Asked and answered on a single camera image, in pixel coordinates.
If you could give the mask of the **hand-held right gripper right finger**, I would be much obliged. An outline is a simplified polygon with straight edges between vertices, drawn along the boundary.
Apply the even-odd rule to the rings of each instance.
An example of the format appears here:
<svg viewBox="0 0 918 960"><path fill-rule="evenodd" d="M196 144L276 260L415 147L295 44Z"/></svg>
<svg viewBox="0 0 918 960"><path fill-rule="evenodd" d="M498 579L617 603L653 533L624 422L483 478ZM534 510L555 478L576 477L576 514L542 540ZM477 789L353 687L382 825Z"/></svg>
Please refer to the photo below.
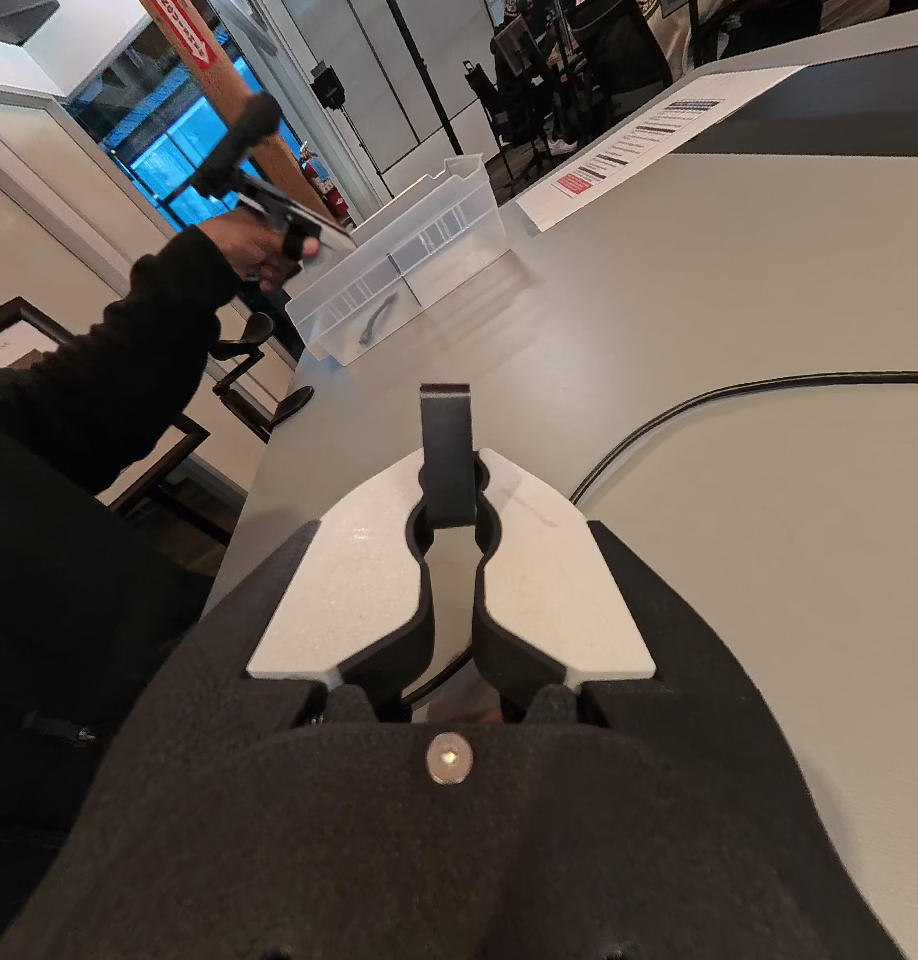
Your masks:
<svg viewBox="0 0 918 960"><path fill-rule="evenodd" d="M482 553L472 658L500 694L650 680L656 663L585 515L494 450L477 453Z"/></svg>

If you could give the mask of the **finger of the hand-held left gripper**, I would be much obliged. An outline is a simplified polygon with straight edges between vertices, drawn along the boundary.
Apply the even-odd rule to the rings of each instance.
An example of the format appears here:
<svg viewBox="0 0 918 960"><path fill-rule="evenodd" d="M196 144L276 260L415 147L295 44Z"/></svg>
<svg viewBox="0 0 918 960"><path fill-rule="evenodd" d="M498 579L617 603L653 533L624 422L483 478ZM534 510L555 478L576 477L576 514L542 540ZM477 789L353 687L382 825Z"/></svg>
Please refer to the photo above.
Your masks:
<svg viewBox="0 0 918 960"><path fill-rule="evenodd" d="M345 257L357 249L351 234L313 210L285 210L282 219L285 223L283 253L294 261L304 259L308 240L318 242L321 251L330 251L338 256Z"/></svg>

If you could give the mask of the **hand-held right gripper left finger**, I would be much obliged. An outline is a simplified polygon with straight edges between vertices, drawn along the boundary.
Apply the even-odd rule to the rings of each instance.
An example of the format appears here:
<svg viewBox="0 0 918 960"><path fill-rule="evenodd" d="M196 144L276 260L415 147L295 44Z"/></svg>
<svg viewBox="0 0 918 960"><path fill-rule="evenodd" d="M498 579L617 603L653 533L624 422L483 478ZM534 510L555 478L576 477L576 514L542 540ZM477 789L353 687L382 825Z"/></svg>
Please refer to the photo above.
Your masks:
<svg viewBox="0 0 918 960"><path fill-rule="evenodd" d="M250 678L334 689L420 616L431 598L429 547L419 545L415 529L424 465L417 449L321 518L248 663Z"/></svg>

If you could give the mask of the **clear plastic bin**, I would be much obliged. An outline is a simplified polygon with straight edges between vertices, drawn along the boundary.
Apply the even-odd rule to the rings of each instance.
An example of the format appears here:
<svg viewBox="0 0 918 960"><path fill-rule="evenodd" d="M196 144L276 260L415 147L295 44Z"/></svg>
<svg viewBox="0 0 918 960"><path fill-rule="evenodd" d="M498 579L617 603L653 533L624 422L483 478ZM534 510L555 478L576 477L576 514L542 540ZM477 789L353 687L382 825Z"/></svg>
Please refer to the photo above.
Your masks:
<svg viewBox="0 0 918 960"><path fill-rule="evenodd" d="M320 250L286 287L307 354L343 367L502 258L510 243L482 155L424 175L351 233L356 250Z"/></svg>

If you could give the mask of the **slim black USB hub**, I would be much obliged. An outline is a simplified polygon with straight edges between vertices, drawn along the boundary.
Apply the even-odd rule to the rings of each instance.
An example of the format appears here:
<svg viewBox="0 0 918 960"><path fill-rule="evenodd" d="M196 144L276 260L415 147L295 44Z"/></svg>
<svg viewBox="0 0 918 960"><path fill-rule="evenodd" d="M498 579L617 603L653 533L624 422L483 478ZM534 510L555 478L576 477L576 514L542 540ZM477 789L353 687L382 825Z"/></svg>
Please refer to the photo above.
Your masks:
<svg viewBox="0 0 918 960"><path fill-rule="evenodd" d="M419 388L424 464L420 485L434 531L477 522L477 459L470 385L427 383Z"/></svg>

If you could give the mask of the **person's left forearm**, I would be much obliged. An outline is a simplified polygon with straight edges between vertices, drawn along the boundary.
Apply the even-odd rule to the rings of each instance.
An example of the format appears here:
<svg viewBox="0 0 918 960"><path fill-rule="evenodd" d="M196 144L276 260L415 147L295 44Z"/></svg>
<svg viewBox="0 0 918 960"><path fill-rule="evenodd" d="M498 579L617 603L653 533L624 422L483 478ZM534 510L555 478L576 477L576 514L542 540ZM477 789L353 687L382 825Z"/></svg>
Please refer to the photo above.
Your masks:
<svg viewBox="0 0 918 960"><path fill-rule="evenodd" d="M197 226L132 267L103 320L22 370L0 368L0 435L89 495L148 457L184 414L240 279Z"/></svg>

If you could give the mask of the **grey desk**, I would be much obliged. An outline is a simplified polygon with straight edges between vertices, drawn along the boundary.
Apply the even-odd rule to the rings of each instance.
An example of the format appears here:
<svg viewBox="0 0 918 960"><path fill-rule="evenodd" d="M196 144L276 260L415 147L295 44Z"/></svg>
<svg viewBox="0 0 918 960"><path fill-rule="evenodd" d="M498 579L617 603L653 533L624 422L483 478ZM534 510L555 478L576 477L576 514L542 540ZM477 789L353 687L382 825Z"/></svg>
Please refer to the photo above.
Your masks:
<svg viewBox="0 0 918 960"><path fill-rule="evenodd" d="M314 410L275 436L217 586L230 590L300 522L417 444L422 379L472 385L477 443L568 492L620 433L727 380L918 367L918 158L693 152L661 160L532 239L404 328L360 370L306 363ZM792 741L818 837L918 958L918 387L817 389L723 403L642 446L586 506L684 590L746 658ZM285 827L258 862L249 956L805 958L830 917L726 915L732 866L706 821L752 827L645 779L645 722L683 727L650 755L705 763L753 729L702 681L679 706L659 679L592 687L589 723L553 759L532 725L477 726L474 765L435 784L431 735L409 777L353 746L352 786L287 781Z"/></svg>

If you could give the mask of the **red fire extinguisher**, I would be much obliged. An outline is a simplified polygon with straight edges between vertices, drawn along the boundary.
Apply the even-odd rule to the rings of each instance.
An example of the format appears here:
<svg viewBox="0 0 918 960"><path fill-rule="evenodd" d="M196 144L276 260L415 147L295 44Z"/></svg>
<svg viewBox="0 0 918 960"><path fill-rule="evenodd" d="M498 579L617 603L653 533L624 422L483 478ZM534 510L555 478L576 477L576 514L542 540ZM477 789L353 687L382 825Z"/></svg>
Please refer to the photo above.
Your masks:
<svg viewBox="0 0 918 960"><path fill-rule="evenodd" d="M328 168L319 155L312 149L309 141L303 141L299 151L299 164L302 173L322 198L330 214L338 222L347 225L350 219L348 204L340 189L333 181Z"/></svg>

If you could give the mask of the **glass window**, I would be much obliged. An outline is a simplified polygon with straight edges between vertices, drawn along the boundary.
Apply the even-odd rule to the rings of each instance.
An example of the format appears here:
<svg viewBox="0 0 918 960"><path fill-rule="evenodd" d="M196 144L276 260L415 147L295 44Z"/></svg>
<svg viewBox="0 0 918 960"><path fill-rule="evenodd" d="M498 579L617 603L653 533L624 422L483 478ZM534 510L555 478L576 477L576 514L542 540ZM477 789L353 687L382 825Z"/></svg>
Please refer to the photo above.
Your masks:
<svg viewBox="0 0 918 960"><path fill-rule="evenodd" d="M204 198L191 186L227 126L158 25L87 80L66 111L174 228L236 208L236 193Z"/></svg>

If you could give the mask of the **black stand-mounted device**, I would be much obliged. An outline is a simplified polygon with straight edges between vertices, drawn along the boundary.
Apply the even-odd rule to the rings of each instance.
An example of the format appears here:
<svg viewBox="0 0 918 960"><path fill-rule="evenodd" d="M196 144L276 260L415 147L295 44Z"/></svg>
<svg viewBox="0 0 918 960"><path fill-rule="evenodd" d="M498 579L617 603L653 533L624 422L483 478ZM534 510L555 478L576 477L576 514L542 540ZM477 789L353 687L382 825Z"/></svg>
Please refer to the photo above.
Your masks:
<svg viewBox="0 0 918 960"><path fill-rule="evenodd" d="M312 69L311 90L320 105L334 115L333 125L344 139L346 147L364 182L369 186L379 207L389 200L385 180L375 162L363 134L360 132L347 104L347 93L333 66L319 61Z"/></svg>

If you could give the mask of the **black office chair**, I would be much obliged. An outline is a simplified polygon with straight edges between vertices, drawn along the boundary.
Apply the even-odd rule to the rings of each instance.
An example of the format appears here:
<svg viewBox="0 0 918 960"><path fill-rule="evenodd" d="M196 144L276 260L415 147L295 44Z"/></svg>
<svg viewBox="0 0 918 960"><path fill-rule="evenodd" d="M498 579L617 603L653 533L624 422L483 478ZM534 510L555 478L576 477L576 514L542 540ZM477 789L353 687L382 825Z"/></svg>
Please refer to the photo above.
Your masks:
<svg viewBox="0 0 918 960"><path fill-rule="evenodd" d="M566 18L609 127L672 86L668 59L639 2L576 2Z"/></svg>
<svg viewBox="0 0 918 960"><path fill-rule="evenodd" d="M277 400L254 377L254 368L265 357L263 347L274 331L272 318L253 313L240 339L218 342L206 363L206 372L214 380L213 394L266 445L273 431L302 412L315 396L312 386L302 386Z"/></svg>
<svg viewBox="0 0 918 960"><path fill-rule="evenodd" d="M507 3L502 24L494 30L489 49L495 81L481 65L464 63L465 80L487 114L512 185L530 173L542 174L552 160L548 121L554 113L557 80L550 75L547 45L528 24L528 11L525 2ZM522 174L514 175L507 151L525 146L532 150L532 158Z"/></svg>

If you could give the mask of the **black floor lamp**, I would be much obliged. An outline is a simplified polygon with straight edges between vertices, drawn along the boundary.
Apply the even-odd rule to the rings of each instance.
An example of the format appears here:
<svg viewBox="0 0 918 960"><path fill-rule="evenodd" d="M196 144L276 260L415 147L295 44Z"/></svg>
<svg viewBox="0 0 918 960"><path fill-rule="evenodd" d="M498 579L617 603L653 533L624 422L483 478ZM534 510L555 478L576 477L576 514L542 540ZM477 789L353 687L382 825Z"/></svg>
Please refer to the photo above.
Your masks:
<svg viewBox="0 0 918 960"><path fill-rule="evenodd" d="M450 146L452 147L454 154L456 156L463 155L464 149L456 134L451 118L445 109L445 106L441 100L439 92L433 82L433 79L430 76L429 67L427 66L426 61L413 36L413 33L410 30L405 20L405 16L403 14L403 11L400 7L399 2L394 0L388 0L385 3L390 11L391 17L393 18L396 29L398 30L400 36L402 37L402 40L409 53L409 56L414 66L416 67L417 74L430 100L430 103L440 121L441 128L445 132L447 140Z"/></svg>

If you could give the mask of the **beige cabinet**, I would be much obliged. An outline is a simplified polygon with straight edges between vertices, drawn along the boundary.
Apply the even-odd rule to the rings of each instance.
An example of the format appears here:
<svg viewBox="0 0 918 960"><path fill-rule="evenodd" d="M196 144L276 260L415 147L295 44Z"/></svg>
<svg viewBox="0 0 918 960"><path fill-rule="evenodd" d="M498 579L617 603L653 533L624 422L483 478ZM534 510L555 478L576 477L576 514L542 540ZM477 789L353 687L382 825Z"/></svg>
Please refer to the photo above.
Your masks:
<svg viewBox="0 0 918 960"><path fill-rule="evenodd" d="M56 99L0 89L0 305L86 332L176 234Z"/></svg>

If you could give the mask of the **black framed sign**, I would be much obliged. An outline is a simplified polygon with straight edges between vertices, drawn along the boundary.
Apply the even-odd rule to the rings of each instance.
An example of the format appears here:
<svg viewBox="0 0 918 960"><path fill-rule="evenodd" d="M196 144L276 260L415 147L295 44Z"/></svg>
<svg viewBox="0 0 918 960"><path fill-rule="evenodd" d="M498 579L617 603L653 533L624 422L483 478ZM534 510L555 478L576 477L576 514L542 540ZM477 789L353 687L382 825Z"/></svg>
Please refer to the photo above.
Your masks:
<svg viewBox="0 0 918 960"><path fill-rule="evenodd" d="M20 296L0 306L0 369L30 369L72 338L68 330ZM216 544L228 546L231 535L179 498L170 481L210 436L191 417L180 415L153 453L120 473L99 495L100 502L124 519L153 504Z"/></svg>

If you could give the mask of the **printed paper sheet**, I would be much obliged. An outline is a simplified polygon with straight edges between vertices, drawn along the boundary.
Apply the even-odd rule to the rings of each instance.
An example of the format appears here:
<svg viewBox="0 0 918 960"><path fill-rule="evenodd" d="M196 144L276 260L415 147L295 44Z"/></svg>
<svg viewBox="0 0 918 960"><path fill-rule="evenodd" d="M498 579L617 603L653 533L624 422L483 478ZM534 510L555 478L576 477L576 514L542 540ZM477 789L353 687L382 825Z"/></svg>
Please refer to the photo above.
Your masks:
<svg viewBox="0 0 918 960"><path fill-rule="evenodd" d="M516 204L543 234L802 69L789 65L694 78L617 126L522 194Z"/></svg>

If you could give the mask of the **wooden post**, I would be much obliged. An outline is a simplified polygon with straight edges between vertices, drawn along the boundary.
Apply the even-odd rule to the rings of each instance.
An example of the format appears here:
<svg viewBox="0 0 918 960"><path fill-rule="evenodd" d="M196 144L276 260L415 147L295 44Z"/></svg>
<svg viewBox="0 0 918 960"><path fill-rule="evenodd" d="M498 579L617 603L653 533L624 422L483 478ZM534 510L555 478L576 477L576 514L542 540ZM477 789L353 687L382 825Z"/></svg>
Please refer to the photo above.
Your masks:
<svg viewBox="0 0 918 960"><path fill-rule="evenodd" d="M216 54L216 62L208 71L196 68L188 58L181 55L170 42L170 36L161 30L165 39L177 52L183 63L189 68L192 76L202 87L206 99L219 114L225 125L230 127L244 114L247 102L253 93L245 80L240 76L229 55L222 48L215 37L220 49ZM284 138L277 132L268 137L253 152L254 162L258 169L293 200L314 210L316 213L332 218L323 199L303 173L300 162L288 148Z"/></svg>

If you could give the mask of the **red wall sign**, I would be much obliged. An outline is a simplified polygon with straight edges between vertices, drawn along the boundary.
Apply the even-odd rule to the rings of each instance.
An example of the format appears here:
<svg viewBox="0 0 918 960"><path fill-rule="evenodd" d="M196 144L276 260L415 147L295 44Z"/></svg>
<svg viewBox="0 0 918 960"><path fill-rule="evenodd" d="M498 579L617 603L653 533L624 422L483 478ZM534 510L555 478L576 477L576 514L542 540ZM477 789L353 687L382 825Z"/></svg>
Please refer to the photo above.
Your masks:
<svg viewBox="0 0 918 960"><path fill-rule="evenodd" d="M201 71L216 63L220 49L214 33L192 2L142 1L143 7L160 30L170 37L180 55Z"/></svg>

